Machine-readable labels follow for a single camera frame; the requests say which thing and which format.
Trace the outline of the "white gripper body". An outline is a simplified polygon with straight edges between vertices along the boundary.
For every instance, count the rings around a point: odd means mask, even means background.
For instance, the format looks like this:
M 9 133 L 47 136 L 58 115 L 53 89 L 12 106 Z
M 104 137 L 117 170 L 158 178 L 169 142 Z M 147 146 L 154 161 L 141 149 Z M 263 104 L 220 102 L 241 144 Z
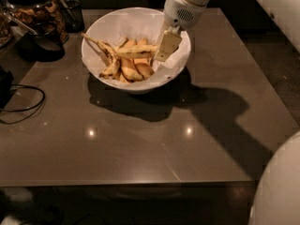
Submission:
M 205 8 L 204 0 L 166 0 L 164 20 L 169 26 L 188 30 L 198 22 Z

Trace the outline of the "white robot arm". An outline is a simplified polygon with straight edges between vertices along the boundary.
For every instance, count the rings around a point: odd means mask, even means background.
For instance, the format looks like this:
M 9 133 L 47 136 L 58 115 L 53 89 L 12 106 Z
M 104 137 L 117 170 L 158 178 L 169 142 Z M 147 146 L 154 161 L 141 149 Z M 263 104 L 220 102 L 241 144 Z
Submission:
M 195 26 L 209 1 L 165 1 L 156 60 L 164 62 L 175 53 L 181 32 Z M 264 169 L 248 225 L 300 225 L 300 132 L 279 147 Z

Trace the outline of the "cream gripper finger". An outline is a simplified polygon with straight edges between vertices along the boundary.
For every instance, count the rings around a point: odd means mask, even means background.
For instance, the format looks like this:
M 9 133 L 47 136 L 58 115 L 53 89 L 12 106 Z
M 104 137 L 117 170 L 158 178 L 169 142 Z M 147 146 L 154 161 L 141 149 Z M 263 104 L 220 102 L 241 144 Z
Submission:
M 157 40 L 157 49 L 154 58 L 165 62 L 179 47 L 182 41 L 179 26 L 163 27 Z

